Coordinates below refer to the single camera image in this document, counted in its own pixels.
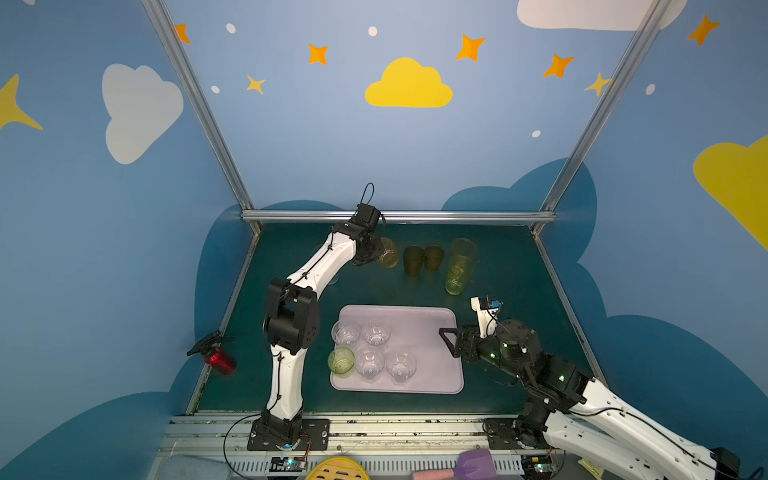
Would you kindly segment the yellow transparent cup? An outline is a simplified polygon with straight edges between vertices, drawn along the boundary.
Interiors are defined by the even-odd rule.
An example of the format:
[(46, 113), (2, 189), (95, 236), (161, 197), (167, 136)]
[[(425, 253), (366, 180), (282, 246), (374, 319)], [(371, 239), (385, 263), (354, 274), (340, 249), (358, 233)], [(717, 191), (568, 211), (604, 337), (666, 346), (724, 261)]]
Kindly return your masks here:
[(384, 251), (380, 256), (378, 263), (386, 268), (394, 268), (399, 261), (396, 244), (388, 237), (382, 237), (381, 241)]

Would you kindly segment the pink plastic tray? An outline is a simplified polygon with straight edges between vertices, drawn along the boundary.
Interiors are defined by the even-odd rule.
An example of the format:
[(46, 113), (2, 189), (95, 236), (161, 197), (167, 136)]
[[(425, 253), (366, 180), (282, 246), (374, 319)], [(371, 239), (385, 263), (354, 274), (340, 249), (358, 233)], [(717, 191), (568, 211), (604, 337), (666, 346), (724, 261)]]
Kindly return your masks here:
[(332, 374), (331, 385), (339, 391), (455, 395), (464, 387), (461, 361), (452, 357), (439, 336), (441, 328), (454, 328), (456, 318), (447, 308), (381, 305), (347, 305), (339, 314), (340, 322), (360, 329), (370, 323), (390, 331), (383, 344), (384, 359), (397, 353), (411, 354), (415, 372), (405, 380), (397, 380), (384, 370), (366, 379), (352, 370), (342, 375)]

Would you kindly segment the clear faceted glass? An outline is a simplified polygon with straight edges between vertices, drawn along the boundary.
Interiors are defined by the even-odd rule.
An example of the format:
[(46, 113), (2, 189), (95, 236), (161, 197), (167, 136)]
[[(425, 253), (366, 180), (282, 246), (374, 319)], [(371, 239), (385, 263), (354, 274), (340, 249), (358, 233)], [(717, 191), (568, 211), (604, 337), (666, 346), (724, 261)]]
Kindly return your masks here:
[(385, 355), (376, 346), (363, 346), (355, 351), (355, 370), (366, 381), (374, 381), (385, 369)]
[(355, 350), (361, 340), (362, 327), (355, 322), (339, 320), (331, 330), (334, 345), (337, 348), (349, 348)]
[(391, 352), (386, 359), (386, 369), (394, 382), (404, 384), (417, 373), (417, 358), (411, 351)]
[(381, 321), (370, 321), (361, 330), (363, 340), (374, 347), (384, 346), (390, 340), (391, 335), (391, 327)]

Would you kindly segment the brown textured cup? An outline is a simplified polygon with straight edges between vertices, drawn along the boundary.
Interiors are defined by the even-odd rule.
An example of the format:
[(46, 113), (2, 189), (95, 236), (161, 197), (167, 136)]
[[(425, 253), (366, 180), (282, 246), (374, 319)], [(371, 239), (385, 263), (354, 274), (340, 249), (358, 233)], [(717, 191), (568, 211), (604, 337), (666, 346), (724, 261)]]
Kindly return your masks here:
[(403, 252), (405, 272), (410, 276), (417, 276), (424, 265), (424, 259), (425, 251), (422, 247), (417, 245), (406, 247)]
[(436, 272), (439, 270), (443, 259), (445, 257), (445, 251), (443, 248), (437, 245), (429, 245), (424, 249), (424, 268), (429, 272)]

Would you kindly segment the clear faceted glass back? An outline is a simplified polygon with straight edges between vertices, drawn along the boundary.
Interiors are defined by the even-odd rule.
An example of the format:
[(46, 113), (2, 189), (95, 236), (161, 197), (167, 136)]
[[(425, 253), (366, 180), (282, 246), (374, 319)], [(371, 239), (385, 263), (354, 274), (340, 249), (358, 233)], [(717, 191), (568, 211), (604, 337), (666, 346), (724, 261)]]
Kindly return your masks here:
[(361, 330), (363, 340), (374, 347), (384, 346), (390, 340), (391, 335), (391, 327), (381, 321), (370, 321)]

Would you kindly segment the small green cup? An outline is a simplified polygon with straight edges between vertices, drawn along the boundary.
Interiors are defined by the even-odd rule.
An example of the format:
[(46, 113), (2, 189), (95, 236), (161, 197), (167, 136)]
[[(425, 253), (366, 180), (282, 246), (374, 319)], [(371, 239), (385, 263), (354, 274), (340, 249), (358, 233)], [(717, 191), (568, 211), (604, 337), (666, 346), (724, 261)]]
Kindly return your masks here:
[(327, 365), (331, 374), (341, 378), (347, 378), (353, 374), (355, 363), (354, 351), (345, 346), (334, 348), (327, 358)]

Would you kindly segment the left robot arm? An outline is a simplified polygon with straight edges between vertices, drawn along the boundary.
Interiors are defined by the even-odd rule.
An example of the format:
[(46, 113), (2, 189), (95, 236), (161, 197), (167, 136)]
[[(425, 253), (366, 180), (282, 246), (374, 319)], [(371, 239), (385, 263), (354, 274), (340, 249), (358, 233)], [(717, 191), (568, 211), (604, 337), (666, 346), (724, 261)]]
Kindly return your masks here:
[(302, 381), (306, 354), (320, 330), (319, 300), (348, 263), (377, 261), (384, 253), (376, 228), (382, 213), (360, 203), (337, 222), (325, 241), (297, 271), (274, 278), (267, 288), (263, 331), (272, 360), (270, 395), (255, 435), (270, 446), (291, 448), (302, 434)]

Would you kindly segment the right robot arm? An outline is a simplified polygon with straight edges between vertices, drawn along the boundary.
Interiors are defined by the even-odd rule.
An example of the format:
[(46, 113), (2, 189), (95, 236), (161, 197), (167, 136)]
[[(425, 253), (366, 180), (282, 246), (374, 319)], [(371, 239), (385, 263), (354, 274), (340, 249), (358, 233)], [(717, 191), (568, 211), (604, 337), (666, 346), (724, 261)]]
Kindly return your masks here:
[(736, 479), (740, 460), (708, 449), (643, 414), (601, 380), (545, 352), (517, 320), (439, 331), (451, 355), (484, 361), (527, 392), (523, 410), (492, 439), (523, 449), (564, 450), (624, 479)]

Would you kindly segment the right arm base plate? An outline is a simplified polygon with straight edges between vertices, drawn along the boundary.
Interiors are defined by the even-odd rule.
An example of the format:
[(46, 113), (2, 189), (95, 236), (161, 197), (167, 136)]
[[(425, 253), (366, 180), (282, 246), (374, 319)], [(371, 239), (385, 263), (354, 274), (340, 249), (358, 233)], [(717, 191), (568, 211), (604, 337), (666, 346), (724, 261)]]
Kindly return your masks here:
[(527, 420), (502, 417), (487, 418), (482, 423), (491, 450), (548, 449), (543, 431)]

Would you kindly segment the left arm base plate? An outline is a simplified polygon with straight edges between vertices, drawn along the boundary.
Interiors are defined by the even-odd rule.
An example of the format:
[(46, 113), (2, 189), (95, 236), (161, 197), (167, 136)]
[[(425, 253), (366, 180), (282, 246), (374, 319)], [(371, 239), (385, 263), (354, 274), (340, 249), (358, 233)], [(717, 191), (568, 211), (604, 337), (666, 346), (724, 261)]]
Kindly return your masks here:
[(325, 451), (328, 447), (330, 420), (327, 418), (299, 418), (280, 420), (269, 416), (253, 422), (248, 451)]

